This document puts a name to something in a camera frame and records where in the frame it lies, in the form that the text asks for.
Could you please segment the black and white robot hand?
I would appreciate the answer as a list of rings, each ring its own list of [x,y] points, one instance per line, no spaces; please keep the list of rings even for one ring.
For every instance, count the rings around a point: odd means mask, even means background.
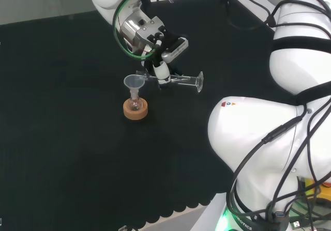
[[[164,61],[153,62],[152,60],[144,60],[141,62],[142,71],[140,72],[145,81],[153,82],[160,89],[171,86],[172,76],[182,76],[183,73],[176,67],[171,67]]]

